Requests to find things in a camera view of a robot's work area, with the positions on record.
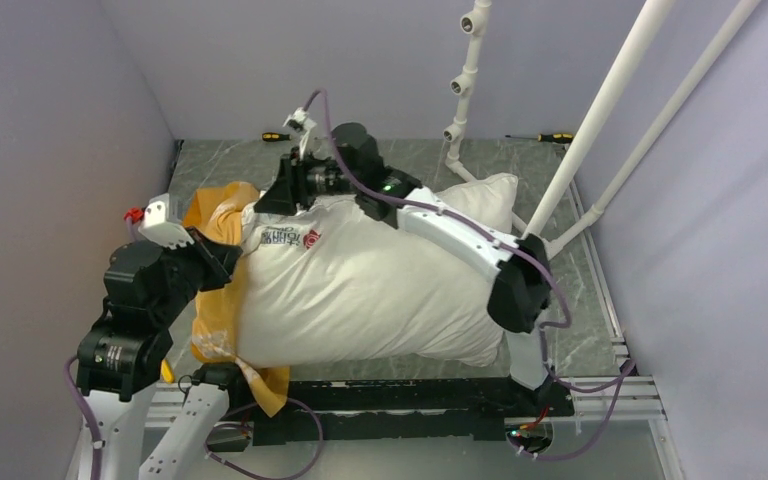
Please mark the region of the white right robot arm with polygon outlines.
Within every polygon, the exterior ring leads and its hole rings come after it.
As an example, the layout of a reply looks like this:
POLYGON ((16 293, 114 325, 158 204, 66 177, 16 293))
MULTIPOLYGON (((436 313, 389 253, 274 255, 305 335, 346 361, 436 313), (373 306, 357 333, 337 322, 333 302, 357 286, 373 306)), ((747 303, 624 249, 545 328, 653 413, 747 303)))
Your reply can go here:
POLYGON ((513 406, 524 415, 545 407, 555 371, 542 327, 556 283, 544 241, 500 232, 448 205, 417 178, 386 165, 376 139, 359 123, 332 131, 334 154, 324 159, 307 147, 315 122, 289 118, 285 124, 298 134, 298 143, 281 156, 277 177, 255 211, 289 216, 321 197, 349 194, 371 219, 464 262, 491 283, 487 311, 506 335, 513 406))

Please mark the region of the white pillow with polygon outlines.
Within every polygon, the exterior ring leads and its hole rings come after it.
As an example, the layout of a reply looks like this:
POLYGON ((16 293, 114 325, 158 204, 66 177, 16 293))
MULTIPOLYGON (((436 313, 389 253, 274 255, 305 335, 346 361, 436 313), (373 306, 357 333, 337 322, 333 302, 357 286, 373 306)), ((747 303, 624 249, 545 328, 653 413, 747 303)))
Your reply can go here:
POLYGON ((284 217, 242 213, 247 286, 236 352, 256 367, 417 354, 491 364, 503 332, 491 283, 434 243, 366 216, 350 196, 284 217))

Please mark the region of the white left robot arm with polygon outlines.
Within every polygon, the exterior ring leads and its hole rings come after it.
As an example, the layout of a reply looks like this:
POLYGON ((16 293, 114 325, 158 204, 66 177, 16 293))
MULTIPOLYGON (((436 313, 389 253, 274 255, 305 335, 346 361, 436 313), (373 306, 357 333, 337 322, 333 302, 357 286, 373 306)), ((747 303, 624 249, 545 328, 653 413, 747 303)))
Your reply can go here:
POLYGON ((197 229, 181 245, 125 244, 110 257, 102 313, 68 360, 70 392, 82 412, 81 479, 180 479, 220 420, 239 417, 247 384, 232 362, 204 365, 169 430, 141 457, 146 419, 173 345, 170 327, 200 292, 230 283, 242 255, 197 229))

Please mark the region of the yellow pillowcase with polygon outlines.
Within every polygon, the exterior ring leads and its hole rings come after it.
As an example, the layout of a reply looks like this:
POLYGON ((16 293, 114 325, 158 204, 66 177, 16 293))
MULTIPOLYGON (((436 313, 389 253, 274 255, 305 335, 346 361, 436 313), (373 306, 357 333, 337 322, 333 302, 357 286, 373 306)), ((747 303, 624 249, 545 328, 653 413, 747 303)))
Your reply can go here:
MULTIPOLYGON (((259 196, 257 188, 248 182, 200 188, 184 215, 183 225, 196 228, 216 243, 239 246, 243 242, 243 211, 259 196)), ((241 332, 238 315, 247 288, 247 264, 241 259, 229 284, 196 296, 190 348, 193 356, 204 364, 234 364, 243 374, 256 404, 268 417, 273 417, 287 404, 290 368, 254 367, 236 352, 237 334, 241 332)))

